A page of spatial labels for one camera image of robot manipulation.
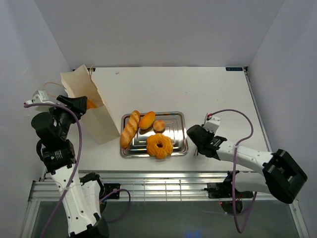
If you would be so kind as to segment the short loaf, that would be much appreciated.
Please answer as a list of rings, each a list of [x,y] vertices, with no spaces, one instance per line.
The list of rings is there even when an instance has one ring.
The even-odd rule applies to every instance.
[[[91,101],[90,99],[88,99],[88,100],[87,100],[87,110],[89,110],[89,109],[95,109],[95,108],[97,108],[97,105],[96,105],[93,101]]]

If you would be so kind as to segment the metal tongs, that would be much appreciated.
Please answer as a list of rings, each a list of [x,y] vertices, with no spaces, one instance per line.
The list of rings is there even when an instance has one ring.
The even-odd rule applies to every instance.
[[[208,114],[209,113],[206,113],[205,117],[204,117],[204,121],[203,123],[201,124],[201,127],[203,127],[208,119]],[[195,148],[195,151],[194,151],[194,158],[196,158],[198,156],[199,152],[198,152],[198,147],[196,146]]]

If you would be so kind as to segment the beige paper bag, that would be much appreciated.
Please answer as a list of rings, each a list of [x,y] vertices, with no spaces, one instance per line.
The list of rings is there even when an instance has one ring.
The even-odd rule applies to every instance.
[[[115,122],[93,81],[94,68],[84,64],[72,72],[61,74],[61,86],[68,97],[86,96],[87,111],[81,121],[98,144],[105,144],[120,136]]]

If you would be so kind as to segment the ring shaped bread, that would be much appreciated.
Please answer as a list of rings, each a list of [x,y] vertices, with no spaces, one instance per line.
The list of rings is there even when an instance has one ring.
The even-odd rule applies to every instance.
[[[157,159],[164,159],[173,152],[173,142],[170,137],[156,133],[147,138],[147,153]]]

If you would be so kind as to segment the small round bun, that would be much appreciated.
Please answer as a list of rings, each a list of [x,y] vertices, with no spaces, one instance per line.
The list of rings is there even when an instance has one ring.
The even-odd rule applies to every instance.
[[[157,132],[162,132],[165,130],[165,122],[163,120],[156,120],[153,123],[153,129]]]

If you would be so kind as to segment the twisted loaf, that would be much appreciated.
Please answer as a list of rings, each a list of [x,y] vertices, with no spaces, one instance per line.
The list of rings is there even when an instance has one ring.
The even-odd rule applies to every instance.
[[[137,110],[134,110],[120,136],[120,146],[122,148],[129,147],[131,140],[134,138],[139,128],[140,119],[140,113]]]

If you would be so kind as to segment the orange oval bun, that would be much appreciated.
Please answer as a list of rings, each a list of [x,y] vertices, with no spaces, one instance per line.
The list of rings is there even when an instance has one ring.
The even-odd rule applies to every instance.
[[[146,113],[139,122],[139,128],[146,130],[151,127],[155,121],[156,115],[155,112],[150,111]]]

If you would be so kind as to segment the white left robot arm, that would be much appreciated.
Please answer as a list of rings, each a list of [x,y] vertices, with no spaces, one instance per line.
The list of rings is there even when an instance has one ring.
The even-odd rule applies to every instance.
[[[31,121],[31,126],[40,139],[36,151],[60,192],[57,207],[64,207],[68,237],[107,238],[109,229],[100,210],[100,199],[105,194],[105,186],[95,172],[79,177],[77,168],[81,152],[75,152],[73,144],[67,138],[70,126],[74,123],[79,129],[79,137],[82,137],[79,120],[87,111],[88,98],[59,95],[57,100],[58,103],[54,104],[32,99],[24,104],[26,108],[49,108],[46,112],[35,115]]]

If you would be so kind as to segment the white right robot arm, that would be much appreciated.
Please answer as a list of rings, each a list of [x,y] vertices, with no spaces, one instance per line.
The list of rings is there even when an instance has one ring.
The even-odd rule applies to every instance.
[[[244,191],[268,193],[279,201],[290,204],[298,195],[308,177],[292,156],[285,150],[275,153],[236,147],[226,138],[216,136],[201,125],[187,130],[188,137],[197,146],[198,153],[220,161],[236,162],[252,170],[236,173],[223,186],[224,192],[235,197]]]

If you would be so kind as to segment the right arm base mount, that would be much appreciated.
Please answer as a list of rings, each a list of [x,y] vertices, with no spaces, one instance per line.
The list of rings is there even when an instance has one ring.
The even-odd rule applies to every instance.
[[[221,201],[220,206],[224,212],[233,214],[233,202],[232,202],[232,184],[231,183],[208,183],[204,191],[208,193],[208,198],[228,198],[230,200]],[[234,201],[236,204],[236,213],[240,214],[243,209],[243,198],[252,198],[253,193],[250,191],[238,192],[235,190]]]

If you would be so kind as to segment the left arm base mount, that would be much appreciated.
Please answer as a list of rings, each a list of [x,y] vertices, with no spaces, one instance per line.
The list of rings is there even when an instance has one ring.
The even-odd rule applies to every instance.
[[[102,202],[100,202],[100,205],[106,205],[108,198],[104,199],[105,196],[113,192],[109,196],[109,199],[119,199],[120,198],[120,192],[116,192],[121,188],[121,184],[119,183],[104,183],[103,187],[97,183],[97,191],[99,192],[99,199],[102,199]]]

